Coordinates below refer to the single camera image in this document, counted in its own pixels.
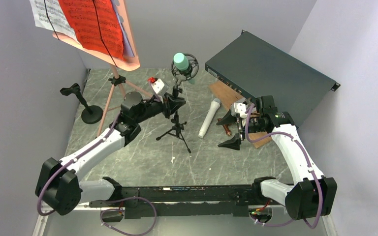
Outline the black tripod mic stand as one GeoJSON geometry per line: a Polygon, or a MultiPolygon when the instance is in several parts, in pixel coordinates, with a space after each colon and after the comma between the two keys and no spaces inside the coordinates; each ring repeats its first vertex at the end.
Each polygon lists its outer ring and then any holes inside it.
{"type": "MultiPolygon", "coordinates": [[[[183,89],[180,86],[174,85],[172,90],[179,90],[181,93],[183,92],[183,89]]],[[[188,153],[191,153],[190,148],[188,147],[183,135],[182,131],[184,130],[184,125],[187,125],[187,122],[180,123],[179,114],[178,111],[176,111],[174,114],[172,114],[173,117],[171,119],[171,122],[173,123],[173,126],[164,132],[162,135],[156,137],[156,140],[159,141],[162,137],[164,137],[166,134],[171,135],[179,140],[182,140],[187,148],[188,153]]]]}

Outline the white handheld microphone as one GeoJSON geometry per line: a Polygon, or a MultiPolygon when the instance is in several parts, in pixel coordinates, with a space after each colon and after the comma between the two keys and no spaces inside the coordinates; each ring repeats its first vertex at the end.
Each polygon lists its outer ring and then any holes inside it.
{"type": "Polygon", "coordinates": [[[217,110],[220,108],[221,106],[221,101],[218,99],[218,98],[215,98],[212,100],[211,104],[210,104],[210,108],[208,110],[208,113],[201,125],[201,128],[199,130],[199,133],[198,133],[198,137],[199,138],[203,138],[212,122],[212,119],[214,118],[217,110]]]}

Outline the green condenser microphone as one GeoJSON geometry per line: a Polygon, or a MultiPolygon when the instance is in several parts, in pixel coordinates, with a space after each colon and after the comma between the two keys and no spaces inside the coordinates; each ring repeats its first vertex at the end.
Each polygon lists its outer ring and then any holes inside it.
{"type": "Polygon", "coordinates": [[[194,84],[199,62],[192,54],[178,52],[173,56],[170,69],[176,86],[180,86],[182,82],[194,84]]]}

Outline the black round-base mic stand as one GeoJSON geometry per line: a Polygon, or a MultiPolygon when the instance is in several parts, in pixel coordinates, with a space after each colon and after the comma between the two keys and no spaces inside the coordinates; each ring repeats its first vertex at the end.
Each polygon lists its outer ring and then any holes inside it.
{"type": "Polygon", "coordinates": [[[60,93],[64,96],[74,94],[79,100],[79,103],[84,106],[84,109],[81,113],[81,119],[86,124],[95,124],[102,119],[103,110],[100,106],[87,104],[87,101],[81,93],[80,86],[77,83],[74,83],[68,88],[61,88],[60,93]]]}

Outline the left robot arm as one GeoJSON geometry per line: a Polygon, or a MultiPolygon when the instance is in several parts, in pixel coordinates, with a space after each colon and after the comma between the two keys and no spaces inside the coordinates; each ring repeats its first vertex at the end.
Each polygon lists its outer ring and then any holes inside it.
{"type": "Polygon", "coordinates": [[[35,189],[38,214],[66,215],[83,202],[118,205],[123,197],[118,182],[110,177],[83,181],[83,177],[106,157],[130,144],[141,132],[141,122],[158,114],[169,118],[185,104],[184,98],[169,93],[150,99],[143,99],[135,91],[127,93],[119,114],[98,137],[71,155],[60,160],[49,158],[43,163],[35,189]]]}

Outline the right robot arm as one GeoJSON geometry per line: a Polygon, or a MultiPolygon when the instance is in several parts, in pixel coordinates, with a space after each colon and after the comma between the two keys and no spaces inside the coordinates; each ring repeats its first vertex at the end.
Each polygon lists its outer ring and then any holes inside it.
{"type": "Polygon", "coordinates": [[[250,143],[251,133],[265,132],[281,151],[291,172],[293,184],[274,177],[260,177],[252,184],[252,199],[257,204],[273,200],[285,207],[292,220],[303,220],[315,228],[322,216],[329,215],[337,191],[334,178],[326,177],[306,151],[298,135],[295,122],[288,112],[280,112],[271,95],[256,98],[250,106],[233,103],[217,125],[236,124],[238,131],[218,146],[239,150],[243,140],[250,143]]]}

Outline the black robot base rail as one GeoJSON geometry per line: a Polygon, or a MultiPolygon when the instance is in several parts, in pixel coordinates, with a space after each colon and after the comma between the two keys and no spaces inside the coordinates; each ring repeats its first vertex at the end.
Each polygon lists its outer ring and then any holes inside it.
{"type": "Polygon", "coordinates": [[[94,200],[90,207],[121,207],[125,219],[152,216],[231,215],[248,217],[250,211],[270,204],[258,189],[248,184],[203,186],[123,187],[108,201],[94,200]]]}

